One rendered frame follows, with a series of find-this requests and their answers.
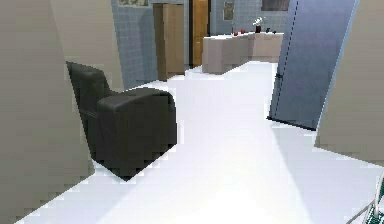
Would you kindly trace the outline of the orange wooden room door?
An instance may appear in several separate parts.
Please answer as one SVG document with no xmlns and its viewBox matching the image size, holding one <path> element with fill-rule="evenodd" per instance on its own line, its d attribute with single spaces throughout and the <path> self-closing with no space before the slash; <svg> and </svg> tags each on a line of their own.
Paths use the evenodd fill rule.
<svg viewBox="0 0 384 224">
<path fill-rule="evenodd" d="M 202 64 L 203 38 L 210 34 L 211 0 L 189 0 L 189 64 Z"/>
</svg>

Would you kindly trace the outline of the dark window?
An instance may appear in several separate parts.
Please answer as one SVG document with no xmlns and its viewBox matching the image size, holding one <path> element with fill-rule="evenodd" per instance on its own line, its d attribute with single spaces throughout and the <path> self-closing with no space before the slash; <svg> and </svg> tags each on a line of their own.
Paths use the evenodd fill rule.
<svg viewBox="0 0 384 224">
<path fill-rule="evenodd" d="M 262 0 L 262 11 L 287 11 L 290 0 Z"/>
</svg>

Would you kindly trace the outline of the tall light wood cupboard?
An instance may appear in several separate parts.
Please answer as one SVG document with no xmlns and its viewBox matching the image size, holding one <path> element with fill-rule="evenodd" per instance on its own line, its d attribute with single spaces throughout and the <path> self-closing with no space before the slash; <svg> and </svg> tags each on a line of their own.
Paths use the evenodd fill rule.
<svg viewBox="0 0 384 224">
<path fill-rule="evenodd" d="M 183 74 L 184 69 L 184 5 L 153 4 L 158 79 Z"/>
</svg>

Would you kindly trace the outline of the beige kitchen counter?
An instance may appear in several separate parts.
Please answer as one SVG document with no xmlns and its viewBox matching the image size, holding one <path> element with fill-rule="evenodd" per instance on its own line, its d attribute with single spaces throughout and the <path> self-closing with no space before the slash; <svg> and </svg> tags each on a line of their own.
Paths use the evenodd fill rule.
<svg viewBox="0 0 384 224">
<path fill-rule="evenodd" d="M 203 38 L 202 72 L 224 74 L 249 61 L 277 63 L 283 33 L 247 32 Z"/>
</svg>

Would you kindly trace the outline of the dark vase with white flowers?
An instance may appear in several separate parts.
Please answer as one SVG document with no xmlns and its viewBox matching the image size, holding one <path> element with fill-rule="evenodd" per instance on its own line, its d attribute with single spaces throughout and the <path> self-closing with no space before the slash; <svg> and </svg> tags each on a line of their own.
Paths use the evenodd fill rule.
<svg viewBox="0 0 384 224">
<path fill-rule="evenodd" d="M 260 33 L 262 29 L 262 23 L 266 20 L 265 17 L 258 17 L 253 22 L 253 25 L 255 26 L 255 32 Z"/>
</svg>

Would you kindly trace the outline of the small framed wall picture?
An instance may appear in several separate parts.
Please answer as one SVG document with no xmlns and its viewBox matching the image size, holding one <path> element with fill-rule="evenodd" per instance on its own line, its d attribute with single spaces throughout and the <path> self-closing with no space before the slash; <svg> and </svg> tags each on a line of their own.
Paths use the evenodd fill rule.
<svg viewBox="0 0 384 224">
<path fill-rule="evenodd" d="M 234 3 L 233 2 L 225 2 L 223 7 L 223 20 L 230 21 L 234 16 Z"/>
</svg>

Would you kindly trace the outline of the blue room door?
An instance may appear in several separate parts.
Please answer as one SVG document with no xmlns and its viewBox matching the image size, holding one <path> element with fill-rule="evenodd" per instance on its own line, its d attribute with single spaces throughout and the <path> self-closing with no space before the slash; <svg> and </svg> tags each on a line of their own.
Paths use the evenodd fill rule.
<svg viewBox="0 0 384 224">
<path fill-rule="evenodd" d="M 268 118 L 315 130 L 356 0 L 290 0 Z"/>
</svg>

